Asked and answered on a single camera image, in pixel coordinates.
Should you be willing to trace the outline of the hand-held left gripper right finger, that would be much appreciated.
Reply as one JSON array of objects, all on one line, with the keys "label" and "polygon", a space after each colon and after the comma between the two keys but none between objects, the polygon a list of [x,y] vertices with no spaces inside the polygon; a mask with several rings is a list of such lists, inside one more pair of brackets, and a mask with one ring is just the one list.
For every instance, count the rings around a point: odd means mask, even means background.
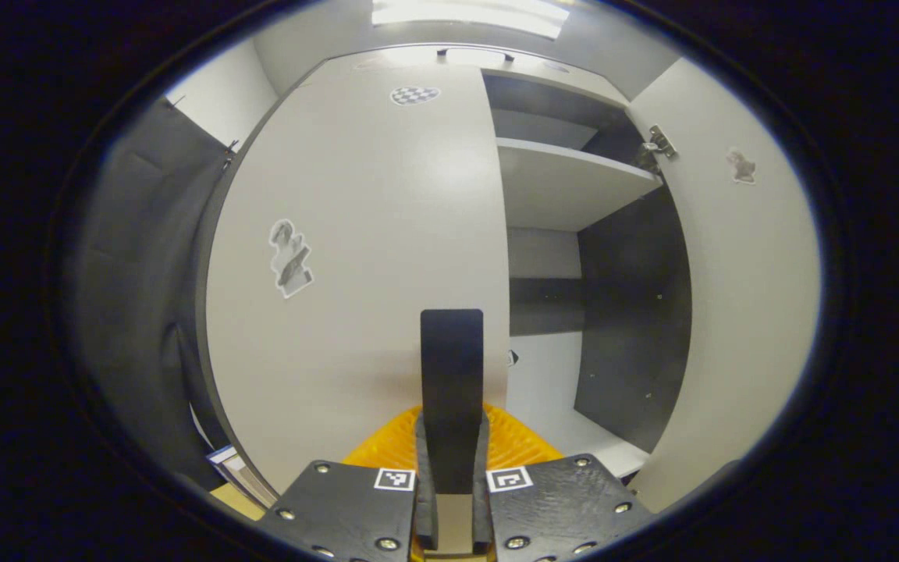
[{"label": "hand-held left gripper right finger", "polygon": [[579,561],[656,518],[588,453],[564,457],[485,404],[472,490],[472,551],[489,561]]}]

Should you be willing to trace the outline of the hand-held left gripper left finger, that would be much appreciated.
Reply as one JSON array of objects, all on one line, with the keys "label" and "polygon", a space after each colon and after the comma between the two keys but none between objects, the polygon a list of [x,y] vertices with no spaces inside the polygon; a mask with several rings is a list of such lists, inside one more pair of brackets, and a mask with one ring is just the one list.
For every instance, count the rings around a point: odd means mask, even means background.
[{"label": "hand-held left gripper left finger", "polygon": [[421,407],[397,415],[345,461],[311,461],[259,529],[318,561],[422,561],[439,544]]}]

